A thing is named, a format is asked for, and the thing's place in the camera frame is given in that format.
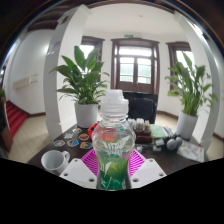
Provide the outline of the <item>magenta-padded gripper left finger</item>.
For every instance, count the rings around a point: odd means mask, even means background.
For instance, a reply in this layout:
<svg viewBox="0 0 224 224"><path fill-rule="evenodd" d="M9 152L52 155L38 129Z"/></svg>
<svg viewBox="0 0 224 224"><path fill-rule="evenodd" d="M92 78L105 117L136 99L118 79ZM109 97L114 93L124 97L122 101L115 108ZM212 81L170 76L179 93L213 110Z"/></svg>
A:
<svg viewBox="0 0 224 224"><path fill-rule="evenodd" d="M74 158L60 177L84 188L96 189L99 164L95 151L91 149L81 159Z"/></svg>

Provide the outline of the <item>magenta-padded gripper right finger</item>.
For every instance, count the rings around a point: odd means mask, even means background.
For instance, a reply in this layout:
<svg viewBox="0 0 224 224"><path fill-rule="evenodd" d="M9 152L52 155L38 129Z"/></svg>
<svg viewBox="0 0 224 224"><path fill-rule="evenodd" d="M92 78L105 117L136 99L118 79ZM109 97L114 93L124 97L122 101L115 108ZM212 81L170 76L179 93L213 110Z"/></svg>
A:
<svg viewBox="0 0 224 224"><path fill-rule="evenodd" d="M153 159L146 159L137 150L133 150L127 166L130 188L140 188L166 176L166 173Z"/></svg>

